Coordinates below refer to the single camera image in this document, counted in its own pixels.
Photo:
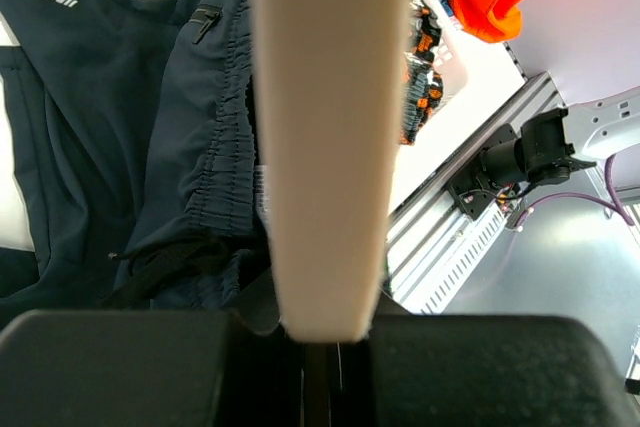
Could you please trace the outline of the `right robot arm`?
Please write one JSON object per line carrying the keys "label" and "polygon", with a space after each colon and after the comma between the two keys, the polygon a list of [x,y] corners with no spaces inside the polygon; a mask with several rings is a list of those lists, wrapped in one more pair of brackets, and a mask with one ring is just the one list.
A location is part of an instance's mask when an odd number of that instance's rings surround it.
{"label": "right robot arm", "polygon": [[557,185],[573,172],[639,143],[639,89],[536,115],[513,140],[479,152],[480,171],[497,186]]}

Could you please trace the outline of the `orange black camouflage shorts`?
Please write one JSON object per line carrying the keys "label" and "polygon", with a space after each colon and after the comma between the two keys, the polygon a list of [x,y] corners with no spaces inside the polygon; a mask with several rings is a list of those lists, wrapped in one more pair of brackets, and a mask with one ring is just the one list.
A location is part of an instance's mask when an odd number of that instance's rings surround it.
{"label": "orange black camouflage shorts", "polygon": [[409,0],[409,8],[400,136],[403,145],[415,143],[418,133],[433,117],[444,95],[442,76],[435,69],[435,54],[442,40],[438,17],[424,0]]}

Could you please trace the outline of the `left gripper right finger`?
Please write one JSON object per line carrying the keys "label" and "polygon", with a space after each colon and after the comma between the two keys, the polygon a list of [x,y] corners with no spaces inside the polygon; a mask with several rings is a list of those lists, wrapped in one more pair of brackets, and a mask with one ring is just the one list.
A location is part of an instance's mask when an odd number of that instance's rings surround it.
{"label": "left gripper right finger", "polygon": [[398,316],[369,336],[380,426],[636,426],[583,324],[544,316]]}

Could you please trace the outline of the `beige wooden hanger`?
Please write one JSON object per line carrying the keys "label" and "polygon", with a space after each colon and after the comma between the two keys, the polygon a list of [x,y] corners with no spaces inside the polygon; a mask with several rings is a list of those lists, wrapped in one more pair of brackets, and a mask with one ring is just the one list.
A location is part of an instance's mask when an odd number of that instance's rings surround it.
{"label": "beige wooden hanger", "polygon": [[250,0],[281,321],[358,341],[383,280],[408,0]]}

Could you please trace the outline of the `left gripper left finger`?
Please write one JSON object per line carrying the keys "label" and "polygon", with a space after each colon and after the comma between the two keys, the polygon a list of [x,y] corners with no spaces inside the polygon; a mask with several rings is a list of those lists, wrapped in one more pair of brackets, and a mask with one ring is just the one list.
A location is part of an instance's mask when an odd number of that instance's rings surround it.
{"label": "left gripper left finger", "polygon": [[31,311],[1,333],[1,422],[296,426],[287,349],[233,311]]}

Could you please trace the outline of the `dark navy sport shorts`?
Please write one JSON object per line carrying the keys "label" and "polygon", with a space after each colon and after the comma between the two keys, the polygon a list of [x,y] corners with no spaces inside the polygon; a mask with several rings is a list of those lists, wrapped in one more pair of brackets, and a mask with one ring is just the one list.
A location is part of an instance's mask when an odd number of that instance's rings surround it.
{"label": "dark navy sport shorts", "polygon": [[1,253],[1,320],[219,309],[270,265],[250,0],[1,0],[32,253]]}

